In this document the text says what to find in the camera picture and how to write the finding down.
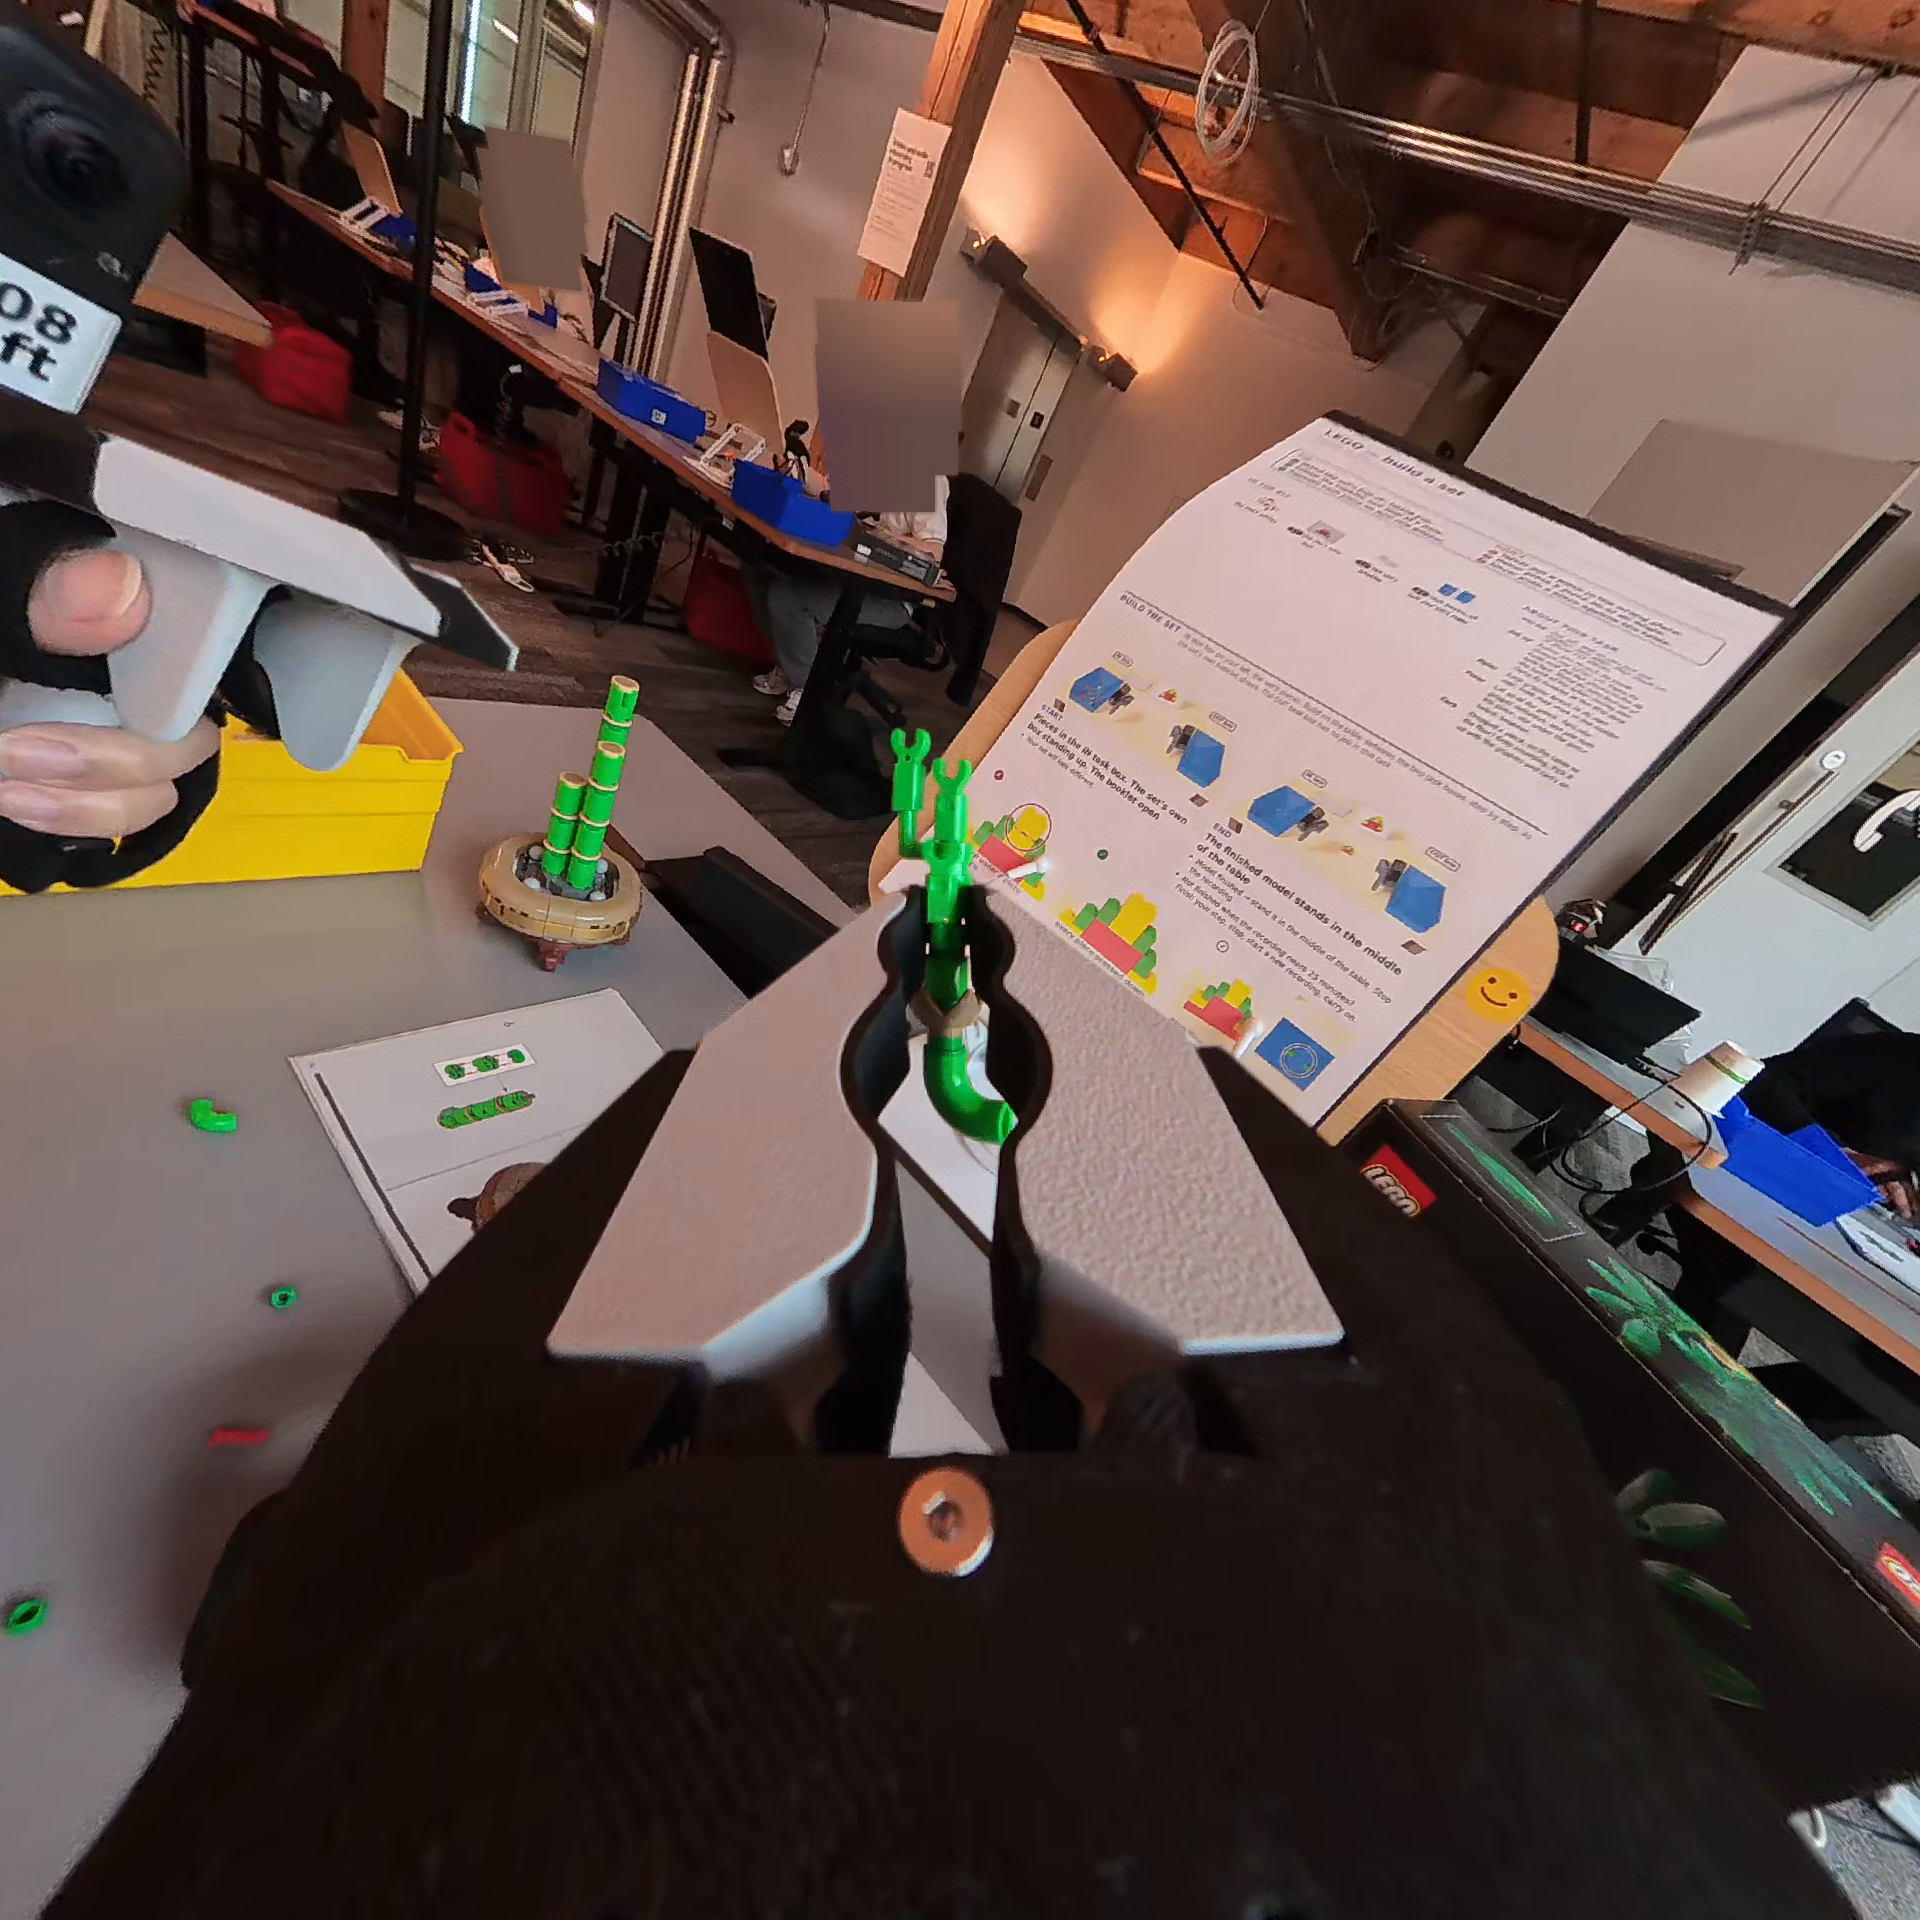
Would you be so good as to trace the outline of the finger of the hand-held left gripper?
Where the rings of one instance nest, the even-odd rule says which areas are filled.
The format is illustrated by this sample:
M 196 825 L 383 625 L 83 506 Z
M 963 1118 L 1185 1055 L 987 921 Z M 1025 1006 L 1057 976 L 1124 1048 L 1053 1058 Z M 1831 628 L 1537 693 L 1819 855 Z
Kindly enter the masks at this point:
M 110 703 L 118 726 L 140 740 L 182 740 L 276 584 L 201 550 L 136 550 L 132 560 L 150 611 L 138 636 L 110 654 Z
M 419 645 L 516 669 L 516 645 L 459 584 L 343 523 L 126 439 L 99 443 L 92 500 L 118 552 L 207 554 L 271 581 L 228 669 L 249 647 L 278 739 L 307 770 L 354 755 Z

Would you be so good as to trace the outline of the green lego stem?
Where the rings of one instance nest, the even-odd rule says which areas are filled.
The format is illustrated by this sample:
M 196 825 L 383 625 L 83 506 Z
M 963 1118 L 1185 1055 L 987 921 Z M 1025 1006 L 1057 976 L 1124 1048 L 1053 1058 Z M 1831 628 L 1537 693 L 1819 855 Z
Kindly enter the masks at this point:
M 972 765 L 943 769 L 925 730 L 890 733 L 892 815 L 902 863 L 924 866 L 922 1085 L 931 1112 L 961 1138 L 999 1146 L 1015 1126 L 1007 1102 L 976 1087 L 967 1033 L 980 1022 L 972 989 Z

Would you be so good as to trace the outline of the white lego instruction booklet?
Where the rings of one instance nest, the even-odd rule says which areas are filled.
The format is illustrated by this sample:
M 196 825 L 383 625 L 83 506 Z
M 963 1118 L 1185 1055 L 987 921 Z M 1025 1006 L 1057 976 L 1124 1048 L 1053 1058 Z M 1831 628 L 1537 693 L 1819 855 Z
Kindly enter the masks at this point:
M 661 1056 L 604 989 L 295 1055 L 290 1068 L 419 1293 Z

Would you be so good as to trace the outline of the green lego bamboo model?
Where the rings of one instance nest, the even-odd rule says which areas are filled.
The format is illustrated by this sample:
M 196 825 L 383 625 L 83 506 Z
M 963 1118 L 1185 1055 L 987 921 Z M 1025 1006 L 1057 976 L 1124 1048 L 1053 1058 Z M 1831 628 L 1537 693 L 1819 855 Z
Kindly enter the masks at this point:
M 611 826 L 638 700 L 638 681 L 609 681 L 588 770 L 558 776 L 541 830 L 501 839 L 478 865 L 478 917 L 525 941 L 544 972 L 626 947 L 640 922 L 644 856 Z

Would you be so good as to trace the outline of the scattered green lego pieces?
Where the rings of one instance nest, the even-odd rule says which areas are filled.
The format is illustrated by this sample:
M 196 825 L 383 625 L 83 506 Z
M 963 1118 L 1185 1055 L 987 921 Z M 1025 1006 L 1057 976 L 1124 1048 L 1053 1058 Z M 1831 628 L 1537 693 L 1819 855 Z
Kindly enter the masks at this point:
M 4 1123 L 4 1598 L 89 1666 L 171 1670 L 226 1527 L 318 1426 L 292 1187 L 220 1093 Z M 220 1424 L 271 1440 L 210 1452 Z

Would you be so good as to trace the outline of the black lego box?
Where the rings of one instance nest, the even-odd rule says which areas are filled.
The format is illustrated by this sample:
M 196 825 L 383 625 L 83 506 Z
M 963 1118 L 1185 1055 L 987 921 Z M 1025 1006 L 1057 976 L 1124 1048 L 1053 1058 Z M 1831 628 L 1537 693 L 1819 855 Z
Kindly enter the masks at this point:
M 1376 1106 L 1343 1150 L 1569 1403 L 1656 1608 L 1778 1799 L 1915 1788 L 1918 1538 L 1893 1498 L 1458 1104 Z

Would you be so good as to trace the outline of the person's left hand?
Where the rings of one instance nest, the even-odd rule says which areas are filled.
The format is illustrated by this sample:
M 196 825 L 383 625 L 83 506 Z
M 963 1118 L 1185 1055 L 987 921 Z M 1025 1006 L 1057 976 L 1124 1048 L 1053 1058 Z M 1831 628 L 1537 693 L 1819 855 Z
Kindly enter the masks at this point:
M 134 556 L 71 550 L 42 571 L 26 613 L 44 653 L 103 658 L 140 636 L 152 594 Z M 167 818 L 179 781 L 220 748 L 222 724 L 207 717 L 166 743 L 86 722 L 12 728 L 2 733 L 2 815 L 66 842 L 119 842 Z

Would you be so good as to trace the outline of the red bag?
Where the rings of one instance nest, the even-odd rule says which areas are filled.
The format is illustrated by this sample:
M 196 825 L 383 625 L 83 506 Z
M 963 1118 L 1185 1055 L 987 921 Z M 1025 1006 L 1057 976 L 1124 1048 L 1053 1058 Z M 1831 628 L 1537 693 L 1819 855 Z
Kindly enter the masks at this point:
M 328 422 L 345 422 L 352 408 L 354 356 L 299 315 L 276 301 L 258 301 L 270 326 L 264 347 L 234 345 L 236 377 L 271 406 Z
M 469 516 L 537 537 L 565 528 L 569 480 L 561 457 L 548 445 L 501 441 L 453 410 L 437 426 L 433 479 Z
M 703 546 L 687 565 L 681 597 L 683 634 L 712 653 L 753 669 L 773 665 L 773 650 L 756 621 L 742 566 Z

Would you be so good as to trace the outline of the black power box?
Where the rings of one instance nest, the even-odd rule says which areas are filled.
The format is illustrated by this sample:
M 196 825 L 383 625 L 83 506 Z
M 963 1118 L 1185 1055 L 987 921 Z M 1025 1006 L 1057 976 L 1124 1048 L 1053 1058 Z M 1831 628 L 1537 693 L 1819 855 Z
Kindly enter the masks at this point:
M 641 882 L 745 998 L 753 998 L 837 926 L 723 846 L 649 859 Z

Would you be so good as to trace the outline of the long wooden desk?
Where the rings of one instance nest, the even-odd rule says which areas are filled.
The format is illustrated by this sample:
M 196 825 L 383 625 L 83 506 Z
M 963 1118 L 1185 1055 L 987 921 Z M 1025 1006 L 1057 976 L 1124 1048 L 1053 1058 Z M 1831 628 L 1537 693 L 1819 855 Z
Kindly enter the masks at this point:
M 265 193 L 288 213 L 315 229 L 333 244 L 345 248 L 386 283 L 395 285 L 406 309 L 411 304 L 413 268 L 395 253 L 383 253 L 358 231 L 348 229 L 335 213 L 282 183 L 265 183 Z M 616 469 L 614 493 L 605 531 L 600 539 L 592 597 L 605 604 L 611 622 L 647 625 L 647 613 L 660 575 L 660 552 L 672 516 L 681 516 L 693 531 L 693 542 L 727 548 L 740 560 L 784 560 L 827 569 L 847 576 L 851 604 L 860 588 L 897 594 L 908 602 L 949 604 L 954 588 L 946 576 L 920 582 L 878 565 L 860 560 L 844 548 L 823 548 L 784 537 L 748 516 L 727 493 L 727 486 L 693 452 L 657 430 L 623 421 L 605 406 L 596 387 L 569 372 L 561 359 L 529 339 L 524 328 L 498 323 L 492 313 L 465 294 L 450 292 L 433 283 L 437 311 L 457 318 L 468 332 L 492 340 L 516 356 L 524 366 L 548 378 L 560 394 L 573 402 L 589 421 L 598 422 L 600 439 L 609 441 Z

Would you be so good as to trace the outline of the blue plastic bin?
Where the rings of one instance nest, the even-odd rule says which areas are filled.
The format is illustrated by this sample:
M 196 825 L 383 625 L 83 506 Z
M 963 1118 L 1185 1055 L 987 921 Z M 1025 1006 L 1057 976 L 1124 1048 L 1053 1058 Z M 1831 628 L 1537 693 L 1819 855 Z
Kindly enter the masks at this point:
M 676 443 L 698 446 L 710 432 L 701 406 L 614 359 L 598 360 L 594 392 L 617 419 L 644 424 Z
M 1717 1134 L 1723 1172 L 1812 1228 L 1882 1201 L 1877 1185 L 1816 1125 L 1783 1134 L 1733 1097 L 1717 1114 Z
M 851 537 L 851 513 L 831 508 L 821 497 L 805 493 L 802 480 L 762 463 L 737 459 L 729 493 L 748 516 L 791 541 L 840 550 Z

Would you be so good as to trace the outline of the black laptop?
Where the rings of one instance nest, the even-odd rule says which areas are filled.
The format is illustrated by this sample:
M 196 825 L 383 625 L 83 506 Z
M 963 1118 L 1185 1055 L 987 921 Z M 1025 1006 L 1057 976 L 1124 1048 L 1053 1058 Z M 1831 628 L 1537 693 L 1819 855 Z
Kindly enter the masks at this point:
M 1656 984 L 1643 971 L 1620 964 L 1605 949 L 1562 934 L 1548 990 L 1530 1020 L 1595 1055 L 1636 1066 L 1680 1037 L 1700 1008 Z

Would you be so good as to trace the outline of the white printed instruction sheet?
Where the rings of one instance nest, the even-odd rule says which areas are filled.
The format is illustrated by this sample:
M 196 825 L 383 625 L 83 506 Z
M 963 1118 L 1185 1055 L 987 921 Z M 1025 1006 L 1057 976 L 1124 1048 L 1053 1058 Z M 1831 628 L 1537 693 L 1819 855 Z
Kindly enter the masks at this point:
M 1074 625 L 972 765 L 974 876 L 1324 1123 L 1787 621 L 1311 421 Z

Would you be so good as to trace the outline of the paper cup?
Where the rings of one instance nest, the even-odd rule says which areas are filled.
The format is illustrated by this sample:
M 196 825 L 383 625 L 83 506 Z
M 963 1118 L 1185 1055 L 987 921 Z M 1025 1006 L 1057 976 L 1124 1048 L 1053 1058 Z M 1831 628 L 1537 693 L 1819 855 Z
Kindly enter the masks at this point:
M 1763 1058 L 1735 1043 L 1722 1040 L 1676 1070 L 1665 1090 L 1688 1112 L 1713 1120 L 1732 1101 L 1744 1097 L 1746 1088 L 1763 1073 L 1763 1066 Z

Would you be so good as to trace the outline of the white paper notice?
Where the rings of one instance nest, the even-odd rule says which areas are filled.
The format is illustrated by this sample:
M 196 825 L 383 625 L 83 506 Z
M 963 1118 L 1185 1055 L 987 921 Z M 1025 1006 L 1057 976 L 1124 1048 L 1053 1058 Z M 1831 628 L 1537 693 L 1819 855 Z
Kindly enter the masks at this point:
M 931 205 L 949 129 L 897 108 L 882 150 L 876 184 L 858 239 L 858 259 L 903 278 Z

